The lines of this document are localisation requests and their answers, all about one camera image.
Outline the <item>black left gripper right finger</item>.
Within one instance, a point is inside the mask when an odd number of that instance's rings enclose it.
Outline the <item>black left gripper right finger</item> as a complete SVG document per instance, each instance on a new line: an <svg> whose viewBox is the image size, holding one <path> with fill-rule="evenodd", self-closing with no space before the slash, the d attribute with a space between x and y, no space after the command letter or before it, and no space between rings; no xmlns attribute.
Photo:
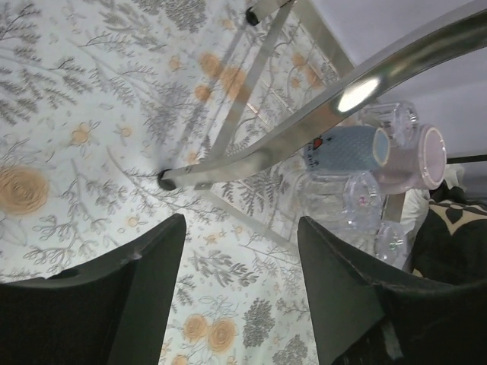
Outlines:
<svg viewBox="0 0 487 365"><path fill-rule="evenodd" d="M486 282L420 278L310 217L298 249L321 364L484 364Z"/></svg>

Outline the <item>clear faceted glass cup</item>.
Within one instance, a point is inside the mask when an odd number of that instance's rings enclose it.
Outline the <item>clear faceted glass cup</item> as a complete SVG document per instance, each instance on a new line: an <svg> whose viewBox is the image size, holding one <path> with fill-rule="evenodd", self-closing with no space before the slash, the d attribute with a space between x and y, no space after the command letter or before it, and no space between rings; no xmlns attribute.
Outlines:
<svg viewBox="0 0 487 365"><path fill-rule="evenodd" d="M380 221L383 198L367 171L329 175L321 171L289 173L289 205L328 229L368 229Z"/></svg>

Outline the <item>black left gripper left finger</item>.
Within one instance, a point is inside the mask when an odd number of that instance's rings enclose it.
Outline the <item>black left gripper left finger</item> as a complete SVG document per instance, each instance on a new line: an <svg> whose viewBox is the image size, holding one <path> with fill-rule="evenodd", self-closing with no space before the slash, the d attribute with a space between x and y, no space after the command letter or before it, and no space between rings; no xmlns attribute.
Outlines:
<svg viewBox="0 0 487 365"><path fill-rule="evenodd" d="M186 237L174 214L50 278L1 286L3 364L156 364Z"/></svg>

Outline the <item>grey-blue textured mug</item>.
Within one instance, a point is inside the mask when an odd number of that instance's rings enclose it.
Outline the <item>grey-blue textured mug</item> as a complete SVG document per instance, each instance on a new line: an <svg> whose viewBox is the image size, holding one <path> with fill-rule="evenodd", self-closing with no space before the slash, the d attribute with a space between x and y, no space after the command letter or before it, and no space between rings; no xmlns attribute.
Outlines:
<svg viewBox="0 0 487 365"><path fill-rule="evenodd" d="M310 171L373 171L387 163L390 138L383 129L368 125L336 126L309 141L303 154Z"/></svg>

